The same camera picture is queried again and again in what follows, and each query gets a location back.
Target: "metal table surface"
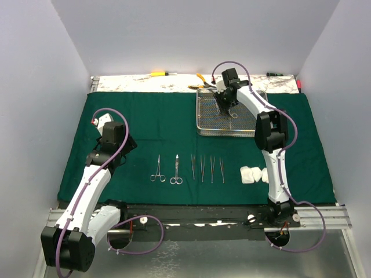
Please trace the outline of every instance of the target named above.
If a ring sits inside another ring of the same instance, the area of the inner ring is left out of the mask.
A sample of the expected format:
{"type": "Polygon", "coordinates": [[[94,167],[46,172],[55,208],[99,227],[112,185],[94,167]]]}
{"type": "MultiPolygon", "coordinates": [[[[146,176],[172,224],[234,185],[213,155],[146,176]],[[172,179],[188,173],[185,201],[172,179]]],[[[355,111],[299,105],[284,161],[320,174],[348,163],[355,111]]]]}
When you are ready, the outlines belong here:
{"type": "MultiPolygon", "coordinates": [[[[321,231],[292,231],[291,235],[287,246],[300,249],[315,244],[321,231]]],[[[135,242],[128,250],[145,250],[153,244],[135,242]]],[[[248,240],[163,242],[156,251],[138,256],[107,250],[102,240],[90,269],[74,272],[71,278],[356,277],[341,230],[329,231],[316,250],[297,254],[274,250],[267,242],[248,240]]],[[[55,268],[48,267],[45,277],[58,277],[55,268]]]]}

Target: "yellow handled tool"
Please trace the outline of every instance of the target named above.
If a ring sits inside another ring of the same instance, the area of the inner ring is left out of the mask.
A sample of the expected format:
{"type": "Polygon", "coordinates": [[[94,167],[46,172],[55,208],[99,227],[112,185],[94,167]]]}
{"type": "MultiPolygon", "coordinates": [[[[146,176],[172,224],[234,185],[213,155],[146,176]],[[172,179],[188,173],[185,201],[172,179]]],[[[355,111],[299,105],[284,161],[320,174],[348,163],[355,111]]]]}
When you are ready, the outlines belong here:
{"type": "Polygon", "coordinates": [[[166,71],[151,72],[151,76],[168,76],[168,75],[177,75],[176,72],[168,73],[166,71]]]}
{"type": "Polygon", "coordinates": [[[206,82],[206,79],[201,74],[196,74],[196,75],[197,75],[197,77],[200,77],[201,78],[201,80],[203,81],[203,83],[206,82]]]}
{"type": "Polygon", "coordinates": [[[197,75],[197,77],[199,77],[202,80],[203,85],[198,85],[198,86],[189,85],[188,86],[189,89],[197,90],[197,89],[201,89],[201,88],[216,88],[215,86],[212,86],[212,85],[208,84],[206,82],[206,79],[201,74],[196,74],[196,75],[197,75]]]}

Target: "marble surface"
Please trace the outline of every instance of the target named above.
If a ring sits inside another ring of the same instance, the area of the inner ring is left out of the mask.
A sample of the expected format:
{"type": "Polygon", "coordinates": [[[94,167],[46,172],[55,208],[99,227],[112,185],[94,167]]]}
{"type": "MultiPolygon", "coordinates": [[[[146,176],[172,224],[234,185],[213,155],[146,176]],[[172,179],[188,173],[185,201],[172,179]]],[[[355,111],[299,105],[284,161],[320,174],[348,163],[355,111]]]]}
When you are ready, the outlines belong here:
{"type": "MultiPolygon", "coordinates": [[[[211,75],[203,75],[211,83],[211,75]]],[[[293,75],[271,76],[252,75],[256,90],[267,93],[299,93],[293,75]]],[[[178,74],[169,76],[117,75],[94,77],[93,92],[196,92],[188,85],[201,85],[202,81],[195,74],[178,74]]]]}

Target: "gray wall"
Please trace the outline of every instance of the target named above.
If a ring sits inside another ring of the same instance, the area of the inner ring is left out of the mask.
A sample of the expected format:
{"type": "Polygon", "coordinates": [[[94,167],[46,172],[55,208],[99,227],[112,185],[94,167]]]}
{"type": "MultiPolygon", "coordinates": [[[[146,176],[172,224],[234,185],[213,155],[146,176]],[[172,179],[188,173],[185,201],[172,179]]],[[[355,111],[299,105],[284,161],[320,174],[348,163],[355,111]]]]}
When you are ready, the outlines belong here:
{"type": "Polygon", "coordinates": [[[92,75],[299,73],[338,0],[52,0],[92,75]]]}
{"type": "Polygon", "coordinates": [[[0,277],[32,277],[89,75],[48,0],[0,8],[0,277]]]}
{"type": "Polygon", "coordinates": [[[371,276],[371,2],[341,0],[300,72],[339,202],[371,276]]]}

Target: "yellow screwdriver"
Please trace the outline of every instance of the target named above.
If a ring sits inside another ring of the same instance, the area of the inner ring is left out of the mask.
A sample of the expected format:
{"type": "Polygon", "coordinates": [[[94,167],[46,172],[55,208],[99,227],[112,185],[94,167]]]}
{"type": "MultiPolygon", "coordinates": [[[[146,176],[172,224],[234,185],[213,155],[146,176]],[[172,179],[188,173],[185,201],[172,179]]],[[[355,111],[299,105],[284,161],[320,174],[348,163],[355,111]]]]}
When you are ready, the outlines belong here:
{"type": "Polygon", "coordinates": [[[168,75],[177,75],[176,72],[168,73],[166,71],[151,72],[151,76],[168,76],[168,75]]]}

